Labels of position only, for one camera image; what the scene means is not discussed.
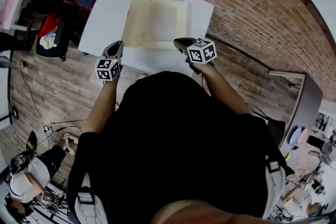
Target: wooden floor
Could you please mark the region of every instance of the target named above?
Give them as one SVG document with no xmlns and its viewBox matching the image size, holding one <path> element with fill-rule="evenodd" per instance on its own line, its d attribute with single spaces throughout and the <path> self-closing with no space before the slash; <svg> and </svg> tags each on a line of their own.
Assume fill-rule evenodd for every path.
<svg viewBox="0 0 336 224">
<path fill-rule="evenodd" d="M 248 57 L 216 44 L 218 58 L 215 61 L 217 69 L 226 77 L 233 87 L 243 96 L 252 109 L 260 108 L 268 116 L 288 122 L 295 105 L 297 92 L 289 89 L 287 82 L 280 77 L 268 75 L 268 70 Z M 59 58 L 46 58 L 39 56 L 33 49 L 31 52 L 16 51 L 13 67 L 19 67 L 21 61 L 27 62 L 22 70 L 26 82 L 32 90 L 34 101 L 43 119 L 43 124 L 73 120 L 85 120 L 92 108 L 102 87 L 92 80 L 96 57 L 84 56 L 77 47 L 70 42 L 67 59 L 61 62 Z M 117 101 L 122 100 L 125 90 L 136 81 L 141 74 L 139 70 L 125 67 L 121 73 L 118 84 Z M 194 76 L 201 84 L 201 78 Z M 11 78 L 12 105 L 19 110 L 19 120 L 14 125 L 0 130 L 0 149 L 5 161 L 19 153 L 16 145 L 22 151 L 31 131 L 37 134 L 38 152 L 42 153 L 53 146 L 51 141 L 45 139 L 41 132 L 42 122 L 33 105 L 29 88 L 25 85 L 21 70 L 12 70 Z M 82 129 L 84 121 L 53 124 L 53 130 L 65 126 L 77 126 Z M 65 132 L 76 136 L 81 134 L 77 127 L 68 127 L 52 138 L 58 140 Z M 66 156 L 54 182 L 60 183 L 67 179 L 73 164 L 73 158 Z"/>
</svg>

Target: person in white shirt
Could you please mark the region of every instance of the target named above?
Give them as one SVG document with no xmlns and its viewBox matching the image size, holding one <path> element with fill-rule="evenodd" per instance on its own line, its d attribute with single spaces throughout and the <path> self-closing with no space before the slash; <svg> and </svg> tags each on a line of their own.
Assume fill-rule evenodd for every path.
<svg viewBox="0 0 336 224">
<path fill-rule="evenodd" d="M 45 188 L 61 166 L 66 152 L 74 155 L 75 151 L 69 143 L 78 143 L 78 138 L 66 133 L 52 149 L 34 157 L 23 170 L 18 170 L 9 182 L 9 193 L 6 207 L 13 216 L 26 216 L 29 203 L 45 193 Z"/>
<path fill-rule="evenodd" d="M 321 208 L 322 205 L 319 202 L 312 203 L 311 194 L 309 188 L 306 190 L 301 189 L 301 182 L 298 175 L 293 174 L 287 176 L 284 193 L 282 198 L 282 206 L 286 209 L 287 213 L 292 216 L 314 216 Z"/>
<path fill-rule="evenodd" d="M 320 157 L 321 161 L 328 165 L 336 161 L 335 141 L 332 138 L 322 137 L 322 139 L 319 139 L 310 135 L 307 143 L 317 147 L 321 151 L 321 155 L 315 151 L 310 151 L 308 154 Z"/>
</svg>

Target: cable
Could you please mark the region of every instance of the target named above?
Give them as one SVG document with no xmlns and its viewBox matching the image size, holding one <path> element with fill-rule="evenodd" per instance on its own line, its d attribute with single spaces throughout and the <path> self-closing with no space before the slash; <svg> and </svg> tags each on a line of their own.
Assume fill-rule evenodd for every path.
<svg viewBox="0 0 336 224">
<path fill-rule="evenodd" d="M 69 123 L 69 122 L 77 122 L 77 121 L 86 121 L 85 120 L 74 120 L 74 121 L 60 121 L 60 122 L 50 122 L 47 126 L 51 126 L 52 124 L 58 124 L 58 123 Z"/>
<path fill-rule="evenodd" d="M 49 149 L 50 149 L 50 141 L 49 141 L 49 139 L 51 140 L 51 138 L 49 138 L 48 137 L 48 135 L 47 135 L 47 132 L 46 131 L 44 131 L 44 135 L 48 138 L 48 146 L 49 146 Z"/>
<path fill-rule="evenodd" d="M 287 214 L 289 214 L 289 215 L 292 216 L 292 217 L 303 218 L 303 217 L 307 217 L 307 216 L 308 216 L 308 215 L 304 215 L 304 216 L 295 216 L 295 215 L 292 215 L 292 214 L 290 214 L 290 213 L 287 211 L 286 208 L 281 208 L 281 209 L 278 209 L 277 211 L 279 211 L 279 210 L 284 210 L 284 211 L 286 211 Z"/>
<path fill-rule="evenodd" d="M 202 87 L 203 87 L 203 89 L 204 89 L 204 84 L 203 84 L 203 74 L 202 74 Z"/>
<path fill-rule="evenodd" d="M 334 167 L 332 167 L 331 165 L 328 165 L 331 169 L 333 169 L 333 170 L 335 170 L 336 171 L 336 169 L 334 168 Z"/>
<path fill-rule="evenodd" d="M 31 100 L 33 101 L 34 107 L 35 107 L 35 109 L 36 109 L 38 115 L 40 116 L 42 126 L 44 126 L 44 123 L 43 123 L 43 120 L 42 120 L 42 116 L 41 116 L 40 112 L 38 111 L 38 109 L 37 109 L 37 107 L 36 107 L 36 104 L 35 104 L 35 101 L 34 101 L 33 93 L 32 93 L 32 91 L 31 91 L 32 89 L 30 88 L 30 86 L 28 85 L 28 83 L 27 83 L 26 80 L 25 80 L 25 77 L 23 76 L 22 68 L 21 68 L 21 75 L 22 75 L 22 79 L 23 79 L 24 83 L 25 83 L 25 84 L 27 85 L 27 87 L 29 88 L 30 95 L 31 95 Z"/>
<path fill-rule="evenodd" d="M 300 186 L 298 184 L 294 183 L 292 180 L 286 179 L 286 181 L 292 182 L 294 185 L 296 185 L 298 188 L 300 188 Z"/>
<path fill-rule="evenodd" d="M 36 146 L 38 146 L 39 144 L 41 144 L 41 143 L 42 143 L 43 141 L 45 141 L 46 139 L 50 139 L 52 142 L 57 143 L 57 141 L 53 141 L 53 140 L 51 139 L 51 136 L 52 136 L 54 133 L 58 133 L 58 132 L 60 132 L 60 131 L 62 131 L 62 130 L 64 130 L 64 129 L 66 129 L 66 128 L 70 128 L 70 127 L 76 127 L 76 128 L 78 128 L 78 129 L 83 133 L 83 130 L 82 130 L 80 127 L 75 126 L 75 125 L 62 127 L 62 128 L 57 129 L 56 131 L 53 131 L 50 135 L 46 135 L 46 138 L 43 139 L 41 142 L 39 142 Z"/>
</svg>

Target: person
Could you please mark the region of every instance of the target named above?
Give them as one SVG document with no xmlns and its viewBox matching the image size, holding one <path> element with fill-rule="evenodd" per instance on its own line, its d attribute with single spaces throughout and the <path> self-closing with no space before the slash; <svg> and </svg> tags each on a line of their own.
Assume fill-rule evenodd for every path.
<svg viewBox="0 0 336 224">
<path fill-rule="evenodd" d="M 211 96 L 190 77 L 161 72 L 130 86 L 115 111 L 118 79 L 104 84 L 68 178 L 71 221 L 79 192 L 92 191 L 114 224 L 264 223 L 265 157 L 282 167 L 285 159 L 216 68 L 194 66 Z"/>
<path fill-rule="evenodd" d="M 284 197 L 281 199 L 282 206 L 286 209 L 287 213 L 291 216 L 315 216 L 322 205 L 319 202 L 312 202 L 309 187 L 314 183 L 309 183 L 309 187 L 305 190 L 301 189 L 303 182 L 299 176 L 292 174 L 287 176 L 287 182 L 284 189 Z"/>
<path fill-rule="evenodd" d="M 41 155 L 33 157 L 28 166 L 18 169 L 9 181 L 9 195 L 5 199 L 8 212 L 18 218 L 27 216 L 30 202 L 45 193 L 48 182 L 59 170 L 66 152 L 74 155 L 70 143 L 78 143 L 78 138 L 66 133 L 55 146 Z"/>
<path fill-rule="evenodd" d="M 321 154 L 318 154 L 315 151 L 310 151 L 310 155 L 316 155 L 319 156 L 321 161 L 327 164 L 331 164 L 332 162 L 336 161 L 336 148 L 334 141 L 330 138 L 325 138 L 324 140 L 319 139 L 316 136 L 309 135 L 307 143 L 309 145 L 312 145 L 316 148 L 318 148 L 321 152 Z"/>
</svg>

